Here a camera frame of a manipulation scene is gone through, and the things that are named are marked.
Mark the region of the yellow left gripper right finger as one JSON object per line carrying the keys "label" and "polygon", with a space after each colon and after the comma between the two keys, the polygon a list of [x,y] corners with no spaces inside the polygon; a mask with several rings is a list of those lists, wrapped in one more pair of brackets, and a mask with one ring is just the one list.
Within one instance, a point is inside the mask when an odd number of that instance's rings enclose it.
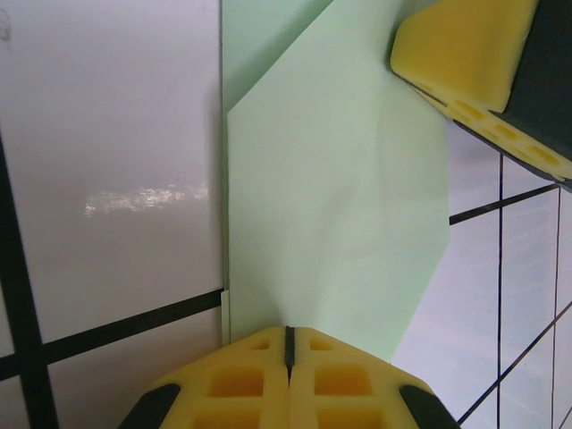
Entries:
{"label": "yellow left gripper right finger", "polygon": [[287,328],[291,428],[458,428],[421,379],[312,328]]}

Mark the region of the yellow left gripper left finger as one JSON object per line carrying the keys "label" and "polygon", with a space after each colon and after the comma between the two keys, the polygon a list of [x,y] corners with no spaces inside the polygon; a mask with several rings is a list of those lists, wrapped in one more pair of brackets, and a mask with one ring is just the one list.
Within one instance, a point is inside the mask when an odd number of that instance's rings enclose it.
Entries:
{"label": "yellow left gripper left finger", "polygon": [[267,328],[153,383],[121,428],[288,428],[290,327]]}

